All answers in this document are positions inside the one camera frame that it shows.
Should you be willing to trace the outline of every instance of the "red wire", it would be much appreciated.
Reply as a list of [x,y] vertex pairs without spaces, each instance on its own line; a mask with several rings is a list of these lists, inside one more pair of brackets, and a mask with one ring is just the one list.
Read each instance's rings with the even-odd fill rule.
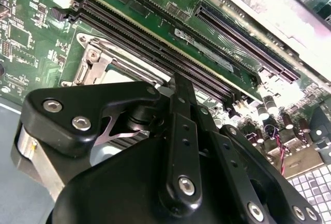
[[280,161],[281,161],[280,173],[282,176],[284,176],[284,173],[285,173],[285,147],[281,143],[279,136],[276,136],[276,141],[277,141],[277,145],[280,149]]

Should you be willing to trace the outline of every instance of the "wire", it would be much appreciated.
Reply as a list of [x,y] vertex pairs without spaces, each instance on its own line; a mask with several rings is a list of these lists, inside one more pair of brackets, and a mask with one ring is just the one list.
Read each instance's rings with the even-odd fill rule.
[[267,127],[273,127],[273,129],[274,129],[274,133],[273,133],[272,136],[270,136],[270,138],[274,139],[275,136],[276,136],[276,134],[277,134],[277,128],[276,128],[274,125],[271,125],[271,124],[267,124],[267,125],[265,125],[265,126],[264,126],[264,132],[265,132],[266,134],[268,134],[267,131],[266,131],[266,128],[267,128]]
[[280,173],[282,176],[285,174],[285,151],[287,150],[283,143],[280,141],[279,135],[276,136],[277,145],[280,149]]

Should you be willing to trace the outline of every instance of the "black plastic arm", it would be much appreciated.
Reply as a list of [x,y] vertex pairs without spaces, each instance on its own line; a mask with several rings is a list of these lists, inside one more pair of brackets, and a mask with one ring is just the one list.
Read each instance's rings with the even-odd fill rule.
[[[190,81],[175,74],[169,88],[169,98],[144,82],[41,89],[27,96],[13,160],[21,153],[17,167],[56,201],[49,224],[322,223],[238,129],[216,127]],[[45,108],[50,99],[60,111]],[[88,129],[73,125],[77,116],[89,120]],[[143,130],[149,138],[86,165],[99,137]]]
[[[103,117],[118,117],[130,106],[153,104],[159,98],[159,92],[146,82],[38,89],[26,96],[21,122],[34,138],[60,153],[83,156],[100,136]],[[43,107],[47,100],[58,101],[63,109],[56,113],[47,111]],[[89,120],[91,127],[87,131],[72,125],[77,116]]]

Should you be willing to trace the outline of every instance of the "black cylinder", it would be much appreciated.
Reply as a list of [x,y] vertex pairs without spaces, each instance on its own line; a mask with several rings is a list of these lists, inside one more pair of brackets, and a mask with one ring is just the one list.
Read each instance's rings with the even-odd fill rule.
[[250,142],[253,146],[257,146],[257,145],[258,145],[256,137],[252,137],[252,138],[250,138],[250,139],[249,139],[249,142]]
[[290,118],[290,116],[288,114],[283,114],[281,116],[281,118],[283,119],[283,122],[284,122],[284,126],[286,129],[292,129],[293,128],[293,123],[292,123],[292,120]]
[[268,113],[267,108],[265,107],[264,104],[258,105],[257,109],[258,109],[259,118],[262,121],[265,121],[266,119],[269,118],[269,113]]
[[308,125],[308,122],[305,118],[301,118],[299,121],[299,127],[300,129],[302,130],[302,132],[304,133],[309,133],[310,132],[310,128],[309,128],[309,125]]
[[255,134],[257,142],[262,144],[264,142],[262,131],[260,129],[256,129]]

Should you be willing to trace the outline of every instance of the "screw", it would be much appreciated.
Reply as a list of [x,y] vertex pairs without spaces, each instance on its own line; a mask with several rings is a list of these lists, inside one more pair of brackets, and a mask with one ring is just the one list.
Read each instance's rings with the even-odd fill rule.
[[230,127],[230,133],[232,133],[233,135],[237,135],[237,131],[233,128],[233,127]]
[[154,88],[152,88],[152,87],[148,87],[148,88],[147,88],[147,91],[148,91],[149,93],[151,93],[152,95],[155,95],[155,94],[156,94]]
[[248,203],[248,210],[249,212],[251,213],[251,215],[259,222],[262,222],[263,219],[264,219],[264,216],[263,216],[263,213],[262,211],[260,210],[260,208],[255,204],[255,203],[252,203],[252,202],[249,202]]
[[301,209],[296,207],[296,206],[293,206],[293,211],[295,213],[295,215],[300,219],[300,220],[305,220],[305,215],[304,213],[302,213]]
[[81,37],[79,37],[79,41],[80,41],[80,42],[86,42],[86,38],[85,38],[85,36],[81,36]]
[[193,182],[186,178],[186,177],[181,177],[178,180],[178,184],[179,184],[179,188],[182,190],[182,192],[184,192],[184,194],[191,196],[194,194],[195,192],[195,187]]
[[306,211],[307,211],[310,218],[312,218],[313,220],[317,220],[316,214],[310,208],[307,207]]
[[87,52],[87,57],[89,58],[89,60],[91,60],[92,62],[98,61],[98,59],[100,58],[100,55],[98,52],[96,52],[95,50],[89,50]]
[[43,108],[51,113],[57,113],[62,110],[62,104],[56,100],[47,100],[42,104]]
[[178,100],[179,100],[180,102],[182,102],[182,103],[185,103],[185,100],[182,99],[182,98],[180,98],[180,97],[178,97]]
[[74,119],[72,119],[72,125],[75,129],[78,129],[80,131],[88,131],[91,128],[91,122],[88,118],[83,116],[77,116]]
[[205,108],[200,109],[203,114],[208,114],[208,111]]

